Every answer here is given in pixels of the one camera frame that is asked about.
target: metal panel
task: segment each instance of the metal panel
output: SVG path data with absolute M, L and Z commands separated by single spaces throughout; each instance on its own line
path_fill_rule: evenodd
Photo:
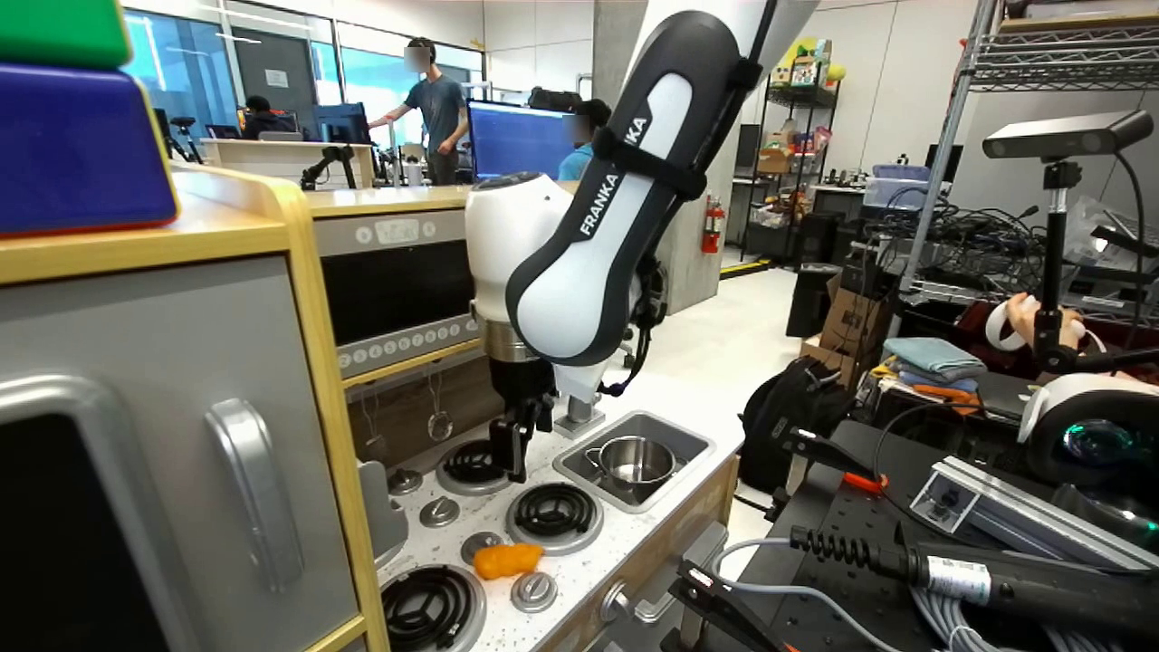
M 137 435 L 191 581 L 201 647 L 309 647 L 353 619 L 334 481 L 283 256 L 0 290 L 0 368 L 107 383 Z M 305 570 L 268 593 L 201 413 L 245 400 L 278 447 Z

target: pot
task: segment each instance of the pot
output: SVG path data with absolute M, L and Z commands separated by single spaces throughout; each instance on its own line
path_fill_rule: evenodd
M 614 435 L 590 458 L 606 490 L 655 491 L 676 472 L 676 458 L 645 435 Z

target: man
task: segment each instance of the man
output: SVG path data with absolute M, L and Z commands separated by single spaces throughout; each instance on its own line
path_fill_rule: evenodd
M 574 122 L 571 122 L 574 147 L 556 163 L 556 174 L 554 174 L 556 181 L 580 181 L 581 177 L 581 170 L 585 170 L 585 163 L 592 157 L 590 141 L 613 117 L 613 110 L 606 100 L 596 100 L 596 98 L 580 100 L 571 111 L 574 111 Z
M 456 181 L 456 145 L 468 134 L 464 92 L 458 92 L 458 82 L 453 82 L 437 72 L 431 39 L 409 39 L 406 56 L 423 80 L 409 88 L 402 106 L 395 106 L 391 111 L 382 111 L 369 128 L 391 128 L 409 110 L 418 110 L 423 129 L 427 129 L 431 186 L 453 186 Z

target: cabinet handle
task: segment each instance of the cabinet handle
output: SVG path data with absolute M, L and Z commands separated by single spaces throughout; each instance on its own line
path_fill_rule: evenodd
M 261 413 L 242 400 L 212 403 L 205 425 L 218 435 L 218 447 L 245 508 L 252 564 L 265 581 L 265 592 L 284 593 L 305 563 L 268 426 Z

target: orange object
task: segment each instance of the orange object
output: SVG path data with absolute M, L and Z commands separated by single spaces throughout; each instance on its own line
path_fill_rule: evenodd
M 540 545 L 501 545 L 473 551 L 472 564 L 480 581 L 531 574 L 544 558 Z

